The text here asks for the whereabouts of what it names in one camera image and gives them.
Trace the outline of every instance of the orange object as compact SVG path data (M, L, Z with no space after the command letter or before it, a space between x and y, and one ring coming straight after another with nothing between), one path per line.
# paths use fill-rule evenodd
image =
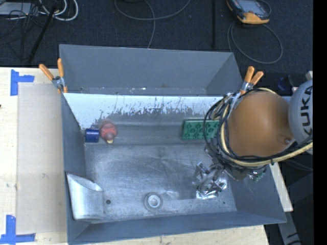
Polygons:
M57 65L58 65L58 70L59 70L59 76L63 77L64 72L63 72L63 65L62 65L61 58L58 58Z
M49 78L49 80L53 80L54 76L53 74L49 71L49 69L44 65L44 64L39 64L39 68L44 72L46 77Z
M294 139L288 107L284 98L268 91L243 96L228 120L230 148L239 156L261 157L286 150Z

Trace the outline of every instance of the gray bin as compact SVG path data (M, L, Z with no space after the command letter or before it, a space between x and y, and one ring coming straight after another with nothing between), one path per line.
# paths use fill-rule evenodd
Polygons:
M286 221L270 170L258 182L228 178L214 199L197 199L192 186L196 164L211 161L204 140L182 140L183 123L202 119L220 97L240 88L233 53L59 49L68 85L62 95L64 169L95 182L103 206L101 217L75 220L66 180L69 244ZM105 118L117 127L114 142L86 143L85 129ZM144 204L149 193L162 199L157 210Z

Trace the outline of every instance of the wires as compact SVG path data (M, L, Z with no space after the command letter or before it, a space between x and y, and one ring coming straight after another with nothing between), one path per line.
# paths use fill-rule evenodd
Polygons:
M161 17L155 17L154 11L153 11L151 5L148 3L148 1L145 0L145 3L149 6L149 8L151 10L152 18L139 18L139 17L134 17L134 16L130 16L128 14L125 14L124 12L122 12L118 8L118 6L117 6L117 0L114 0L114 5L115 5L116 9L118 10L118 12L120 12L122 15L124 15L124 16L126 16L128 18L131 18L131 19L134 19L134 20L141 20L141 21L153 21L153 31L152 31L150 42L149 42L149 44L147 46L147 48L150 48L150 45L152 43L152 39L153 39L153 36L154 36L154 32L155 32L155 21L156 20L161 20L161 19L167 19L167 18L170 18L170 17L173 17L173 16L179 14L181 11L183 11L189 5L190 2L191 2L191 0L188 0L187 3L180 10L178 10L177 12L175 12L173 14L165 15L165 16L161 16Z
M161 20L161 19L167 19L167 18L170 18L170 17L173 17L177 14L179 14L181 11L183 11L188 5L189 3L191 2L191 0L188 0L187 3L180 9L178 10L177 12L173 13L173 14L170 14L170 15L165 15L165 16L161 16L161 17L153 17L153 18L139 18L139 17L133 17L133 16L130 16L128 14L125 14L124 12L122 12L118 6L117 6L117 0L114 0L114 5L116 7L116 9L123 15L125 15L126 17L129 17L131 19L134 19L134 20L141 20L141 21L153 21L153 20Z
M40 11L39 13L40 14L45 14L45 15L50 15L49 10L43 4L43 1L42 0L38 0L38 1L41 4L42 9L44 10L44 12ZM64 8L59 12L55 12L54 15L53 15L53 18L57 19L59 21L72 21L72 20L76 19L76 17L78 16L78 13L79 13L79 7L78 7L78 3L77 3L76 0L72 0L72 1L74 2L74 6L75 6L75 14L72 17L69 17L69 18L58 17L58 15L62 15L68 8L67 0L63 0Z
M287 159L290 159L296 155L299 155L313 146L312 136L309 136L305 141L294 146L293 148L289 148L279 154L272 155L269 157L260 157L255 155L250 156L238 156L233 150L229 147L228 144L228 116L232 111L231 105L232 102L236 100L236 98L241 98L249 93L253 93L255 91L270 91L275 93L267 88L258 88L252 89L245 93L242 96L239 94L232 93L228 94L223 99L215 103L206 113L203 121L203 136L207 146L210 148L212 153L216 155L215 158L218 159L222 164L228 164L234 169L244 171L246 168L257 169L258 167L262 167L274 162L280 162ZM207 119L217 120L219 122L216 143L214 143L214 138L211 138L210 141L206 137L205 133L205 122Z

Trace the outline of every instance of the black cable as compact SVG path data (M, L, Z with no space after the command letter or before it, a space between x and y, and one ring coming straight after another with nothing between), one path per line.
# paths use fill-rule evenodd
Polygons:
M139 17L134 17L134 16L130 16L128 14L125 14L124 12L122 12L118 8L117 0L114 0L114 5L115 5L116 9L118 10L118 12L120 12L122 15L125 15L128 18L131 18L131 19L134 19L134 20L153 21L153 20L161 20L161 19L170 18L170 17L173 17L173 16L179 14L181 11L183 11L189 5L190 2L191 2L191 0L188 0L188 2L180 10L178 10L177 12L175 12L173 14L165 15L165 16L161 16L161 17L152 17L152 18L139 18Z
M153 30L152 30L152 35L151 35L150 42L149 42L148 47L147 47L147 48L150 48L150 45L151 45L151 43L152 43L152 39L153 39L153 37L154 37L154 32L155 32L155 15L154 15L154 11L153 11L151 5L149 4L149 2L146 1L146 0L145 0L145 2L146 2L147 5L149 6L149 8L150 8L150 10L151 10L151 13L152 13L152 16L153 16L153 19L154 19L154 20L153 20Z
M250 59L250 60L252 60L252 61L254 61L254 62L257 62L257 63L262 63L262 64L273 64L273 63L276 63L276 62L278 62L281 58L282 58L282 56L283 56L283 46L282 46L282 42L281 42L281 40L279 39L279 37L277 36L277 34L270 28L270 27L268 27L267 25L265 25L265 24L262 24L262 26L263 27L265 27L265 28L267 28L275 37L276 37L276 39L277 39L277 41L278 41L278 43L279 43L279 46L280 46L280 48L281 48L281 53L280 53L280 55L279 55L279 57L276 59L276 60L274 60L274 61L270 61L270 62L264 62L264 61L260 61L260 60L257 60L257 59L254 59L254 58L252 58L252 57L250 57L249 55L247 55L245 52L243 52L241 49L240 49L240 47L236 44L236 42L235 42L235 39L234 39L234 35L233 35L233 29L234 29L234 26L235 26L235 23L236 23L236 21L235 22L232 22L231 24L230 24L230 26L228 27L228 30L227 30L227 42L228 42L228 47L229 47L229 50L232 52L232 50L231 50L231 46L230 46L230 39L229 39L229 37L231 37L231 39L232 39L232 41L233 41L233 43L234 43L234 45L235 45L235 47L240 51L240 53L242 54L242 55L244 55L246 58L248 58L248 59Z
M38 47L39 47L39 45L41 43L41 40L42 40L42 38L43 38L43 36L44 36L44 34L45 34L49 24L50 24L50 21L51 21L51 19L53 17L53 14L54 14L54 12L55 12L55 10L57 8L58 3L59 3L59 0L54 0L53 1L53 5L52 5L52 8L51 8L50 14L47 17L46 22L45 22L45 24L43 26L43 29L42 29L40 35L38 36L37 40L35 41L34 46L33 46L32 50L30 52L30 56L28 58L28 63L32 62L32 60L33 60L33 58L34 58L34 56L36 54L36 51L37 51L37 49L38 49Z

